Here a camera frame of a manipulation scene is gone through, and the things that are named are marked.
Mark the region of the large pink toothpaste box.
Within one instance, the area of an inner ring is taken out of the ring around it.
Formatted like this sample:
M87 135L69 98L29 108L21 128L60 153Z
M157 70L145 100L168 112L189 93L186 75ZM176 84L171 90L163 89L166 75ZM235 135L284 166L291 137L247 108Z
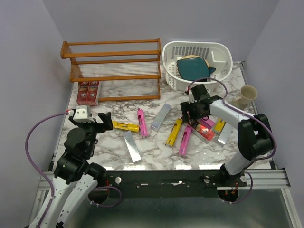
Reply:
M215 125L215 122L211 120L209 117L206 119L203 118L202 121L204 126L208 129L211 129Z

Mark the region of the red 3D toothpaste box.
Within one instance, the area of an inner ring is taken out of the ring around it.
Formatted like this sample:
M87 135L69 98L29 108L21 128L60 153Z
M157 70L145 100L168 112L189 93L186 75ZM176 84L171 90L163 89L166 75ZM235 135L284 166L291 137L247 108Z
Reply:
M99 102L101 84L99 81L91 81L88 87L86 102L89 106L97 106Z
M86 105L89 82L83 81L78 83L78 92L76 102L78 105Z
M190 120L187 122L187 125L192 129L194 135L205 143L209 143L215 135L209 128L205 127L198 120Z

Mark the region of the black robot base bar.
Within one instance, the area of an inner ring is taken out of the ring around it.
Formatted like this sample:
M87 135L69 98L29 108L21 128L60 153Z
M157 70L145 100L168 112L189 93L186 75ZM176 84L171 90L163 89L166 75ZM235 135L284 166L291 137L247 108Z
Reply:
M246 185L240 174L223 177L219 170L108 171L106 180L88 198L104 205L127 198L216 198L220 188Z

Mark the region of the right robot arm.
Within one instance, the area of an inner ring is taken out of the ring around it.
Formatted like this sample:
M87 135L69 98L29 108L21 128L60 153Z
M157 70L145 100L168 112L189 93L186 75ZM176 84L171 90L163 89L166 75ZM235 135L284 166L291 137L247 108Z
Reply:
M254 161L260 160L260 155L276 151L276 140L264 114L246 113L226 103L217 95L204 100L182 102L180 107L185 122L212 115L237 130L238 152L221 166L217 175L219 182L224 186L234 183L236 175L242 173Z

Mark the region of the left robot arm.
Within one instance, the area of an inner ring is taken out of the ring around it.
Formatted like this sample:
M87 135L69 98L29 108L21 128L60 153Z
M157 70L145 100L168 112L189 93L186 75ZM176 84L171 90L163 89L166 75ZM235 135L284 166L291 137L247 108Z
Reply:
M53 179L44 173L41 175L50 185L48 199L44 201L40 212L31 222L31 228L55 228L57 220L72 193L73 188L84 175L89 176L89 182L96 188L105 183L106 169L95 163L88 163L93 156L96 136L113 129L111 113L98 113L102 120L98 123L85 110L70 110L66 113L75 128L67 134L64 143L65 151L57 161Z

